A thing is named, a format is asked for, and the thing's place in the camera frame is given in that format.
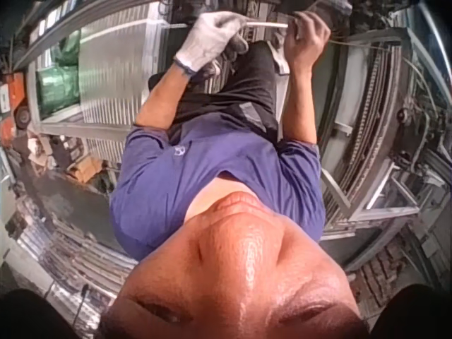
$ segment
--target hand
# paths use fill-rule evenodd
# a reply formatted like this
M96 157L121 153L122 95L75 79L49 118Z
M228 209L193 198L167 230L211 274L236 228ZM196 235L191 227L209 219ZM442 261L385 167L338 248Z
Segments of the hand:
M331 31L315 13L296 12L287 29L284 53L294 76L311 74L312 66L320 57Z
M247 49L246 41L237 34L247 21L246 16L233 12L201 14L174 58L192 76L217 58L232 38Z

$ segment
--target purple t-shirt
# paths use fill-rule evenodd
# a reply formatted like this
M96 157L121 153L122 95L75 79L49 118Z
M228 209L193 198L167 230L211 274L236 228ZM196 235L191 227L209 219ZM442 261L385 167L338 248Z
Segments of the purple t-shirt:
M222 172L320 239L325 208L317 147L288 140L274 146L213 112L184 123L177 145L160 129L136 127L129 134L110 201L118 242L132 258L145 258L182 226L196 194Z

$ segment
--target neck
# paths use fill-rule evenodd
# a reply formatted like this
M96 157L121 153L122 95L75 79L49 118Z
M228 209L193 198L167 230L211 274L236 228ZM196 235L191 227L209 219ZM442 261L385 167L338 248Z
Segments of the neck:
M214 178L195 196L185 215L185 221L198 215L212 206L217 200L234 192L246 192L256 195L247 185L238 182L229 175Z

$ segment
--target orange machine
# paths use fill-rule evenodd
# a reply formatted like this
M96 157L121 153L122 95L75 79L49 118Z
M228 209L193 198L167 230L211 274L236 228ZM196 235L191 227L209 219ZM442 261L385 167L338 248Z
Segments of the orange machine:
M31 120L28 102L25 94L25 80L23 73L8 74L4 77L6 86L0 100L2 107L9 108L9 116L0 122L1 144L9 146L13 139L13 127L26 129Z

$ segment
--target white glove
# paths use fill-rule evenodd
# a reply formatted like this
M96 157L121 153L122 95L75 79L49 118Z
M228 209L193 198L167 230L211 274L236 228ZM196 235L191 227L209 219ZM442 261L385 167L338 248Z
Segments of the white glove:
M192 27L174 59L190 75L216 59L228 42L245 26L248 18L233 12L203 13Z

